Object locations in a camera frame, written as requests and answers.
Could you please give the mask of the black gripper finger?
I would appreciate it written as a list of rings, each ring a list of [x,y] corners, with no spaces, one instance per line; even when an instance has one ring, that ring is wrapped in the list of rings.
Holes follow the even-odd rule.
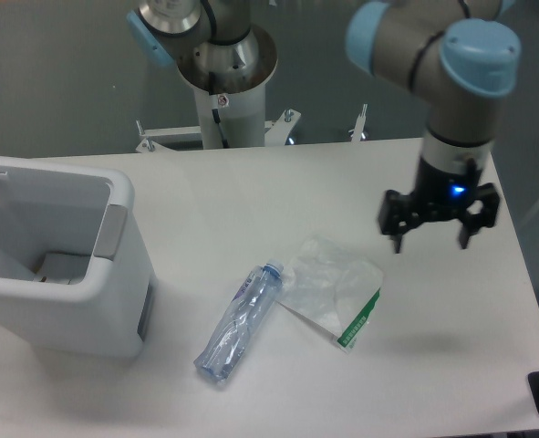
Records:
[[[384,192],[378,212],[378,228],[391,241],[395,254],[401,252],[404,234],[416,227],[414,213],[411,193],[402,194],[395,190]]]
[[[496,186],[489,182],[477,188],[473,201],[481,204],[480,210],[476,213],[471,213],[465,208],[458,216],[461,222],[461,230],[458,235],[458,243],[461,249],[466,249],[471,238],[483,228],[493,228],[495,226],[501,196]]]

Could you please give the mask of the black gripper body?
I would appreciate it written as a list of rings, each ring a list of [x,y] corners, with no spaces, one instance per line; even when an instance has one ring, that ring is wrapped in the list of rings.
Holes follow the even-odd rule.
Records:
[[[480,210],[481,204],[473,199],[480,186],[478,183],[482,169],[472,156],[465,156],[456,163],[462,165],[460,172],[447,172],[432,165],[425,158],[420,158],[411,192],[415,224],[458,219],[465,208],[471,213]]]

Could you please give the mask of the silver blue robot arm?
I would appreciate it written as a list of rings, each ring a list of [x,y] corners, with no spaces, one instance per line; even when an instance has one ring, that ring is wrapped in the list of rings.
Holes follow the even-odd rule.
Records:
[[[430,114],[410,193],[384,193],[378,228],[395,245],[426,223],[461,223],[459,244],[496,223],[500,196],[481,176],[503,101],[516,84],[519,37],[507,1],[369,1],[347,26],[353,65],[425,100]],[[146,56],[192,88],[207,149],[265,146],[274,40],[246,1],[142,1],[127,15]]]

